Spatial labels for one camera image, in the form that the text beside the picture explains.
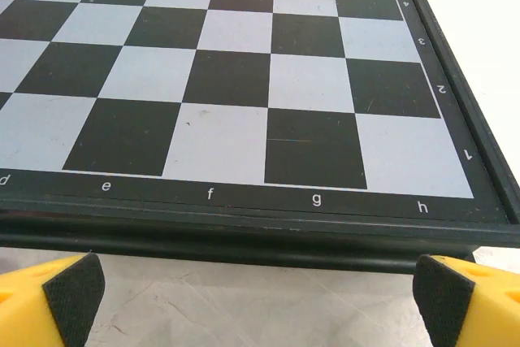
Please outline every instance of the chessboard frame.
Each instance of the chessboard frame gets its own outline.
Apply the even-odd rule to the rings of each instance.
[[[520,188],[427,0],[411,0],[508,223],[242,209],[108,198],[4,197],[0,245],[295,267],[413,272],[417,256],[520,246]]]

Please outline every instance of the black rubber pad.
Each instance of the black rubber pad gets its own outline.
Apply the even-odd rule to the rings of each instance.
[[[423,255],[414,274],[414,298],[435,347],[454,347],[475,282]]]
[[[105,276],[96,254],[43,284],[54,322],[65,347],[84,347],[105,292]]]

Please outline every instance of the yellow object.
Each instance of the yellow object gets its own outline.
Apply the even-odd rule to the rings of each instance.
[[[474,282],[456,347],[519,347],[520,275],[455,258],[432,257]]]
[[[84,257],[72,256],[0,275],[0,346],[67,347],[44,286]]]

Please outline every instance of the chessboard border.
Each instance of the chessboard border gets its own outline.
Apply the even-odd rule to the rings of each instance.
[[[511,223],[520,223],[520,187],[427,0],[413,0],[459,108]]]

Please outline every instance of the gray floor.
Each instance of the gray floor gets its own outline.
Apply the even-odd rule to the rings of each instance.
[[[517,0],[429,1],[519,177]],[[0,272],[66,255],[0,248]],[[520,272],[520,250],[475,257]],[[106,293],[87,347],[431,346],[406,275],[108,255],[102,264]]]

